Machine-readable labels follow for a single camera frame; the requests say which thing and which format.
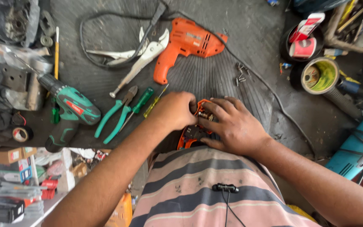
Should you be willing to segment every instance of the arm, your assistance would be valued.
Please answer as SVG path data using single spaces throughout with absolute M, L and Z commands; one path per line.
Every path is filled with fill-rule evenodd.
M 272 139 L 244 104 L 231 97 L 204 107 L 219 123 L 199 118 L 222 141 L 201 139 L 221 151 L 255 158 L 292 184 L 313 207 L 337 226 L 363 225 L 363 187 L 293 152 Z
M 172 131 L 195 124 L 196 100 L 187 92 L 165 96 L 110 155 L 47 216 L 43 227 L 104 226 L 138 169 Z

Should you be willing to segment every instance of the green handle pliers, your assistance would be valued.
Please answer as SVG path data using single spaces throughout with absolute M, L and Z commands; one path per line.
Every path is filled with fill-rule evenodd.
M 124 97 L 123 101 L 116 100 L 116 105 L 113 106 L 113 108 L 111 108 L 107 112 L 107 114 L 103 117 L 103 119 L 100 121 L 98 129 L 96 129 L 96 132 L 95 132 L 95 138 L 98 138 L 100 136 L 100 133 L 102 132 L 102 129 L 103 129 L 104 125 L 106 124 L 106 122 L 108 121 L 108 119 L 115 112 L 117 112 L 121 108 L 121 106 L 124 105 L 123 111 L 122 111 L 121 116 L 120 116 L 120 120 L 118 121 L 116 128 L 114 128 L 112 133 L 103 141 L 103 143 L 108 144 L 108 142 L 110 142 L 110 140 L 112 140 L 114 138 L 114 136 L 117 135 L 118 131 L 120 131 L 121 127 L 124 124 L 124 121 L 125 121 L 125 118 L 127 117 L 127 114 L 129 112 L 131 112 L 131 107 L 129 106 L 129 104 L 132 101 L 132 99 L 134 98 L 134 96 L 137 94 L 137 91 L 138 91 L 138 87 L 133 86 L 128 90 L 128 93 Z

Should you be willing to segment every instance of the pink striped shirt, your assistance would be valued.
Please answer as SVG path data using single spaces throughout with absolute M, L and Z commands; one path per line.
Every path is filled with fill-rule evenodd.
M 239 189 L 229 206 L 246 226 L 319 226 L 285 205 L 264 166 L 204 146 L 159 154 L 130 226 L 224 226 L 226 203 L 212 190 L 217 183 Z M 230 211 L 227 225 L 242 226 Z

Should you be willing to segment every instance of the hand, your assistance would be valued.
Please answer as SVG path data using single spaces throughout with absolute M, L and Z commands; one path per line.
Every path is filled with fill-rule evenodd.
M 197 117 L 193 115 L 195 111 L 197 102 L 192 93 L 171 92 L 156 104 L 147 120 L 159 122 L 160 127 L 168 128 L 170 133 L 196 124 Z
M 211 101 L 213 103 L 203 103 L 203 107 L 213 113 L 219 123 L 199 117 L 199 124 L 217 133 L 221 141 L 202 138 L 201 142 L 224 152 L 250 156 L 272 141 L 240 100 L 225 96 L 225 99 L 211 98 Z

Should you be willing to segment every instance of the drill handle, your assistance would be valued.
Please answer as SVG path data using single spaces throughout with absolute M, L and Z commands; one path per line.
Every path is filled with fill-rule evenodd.
M 186 51 L 183 51 L 172 43 L 169 43 L 167 48 L 159 55 L 154 71 L 154 81 L 161 85 L 167 84 L 166 76 L 168 70 L 170 67 L 175 65 L 175 61 L 179 54 L 183 54 L 185 56 L 189 55 Z
M 74 137 L 78 126 L 78 121 L 61 119 L 44 144 L 46 150 L 52 153 L 59 152 Z

